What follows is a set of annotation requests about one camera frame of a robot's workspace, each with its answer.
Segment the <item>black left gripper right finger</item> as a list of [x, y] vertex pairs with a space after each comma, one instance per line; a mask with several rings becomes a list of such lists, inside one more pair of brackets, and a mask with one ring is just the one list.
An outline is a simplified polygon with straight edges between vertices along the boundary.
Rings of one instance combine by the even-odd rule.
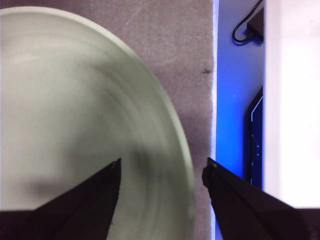
[[295, 208], [207, 158], [202, 171], [225, 240], [318, 240], [320, 210]]

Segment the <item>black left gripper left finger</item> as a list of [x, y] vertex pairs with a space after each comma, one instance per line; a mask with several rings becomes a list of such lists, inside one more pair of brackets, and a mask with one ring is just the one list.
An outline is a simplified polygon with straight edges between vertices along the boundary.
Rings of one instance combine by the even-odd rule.
[[121, 185], [121, 160], [45, 204], [0, 213], [2, 240], [105, 240]]

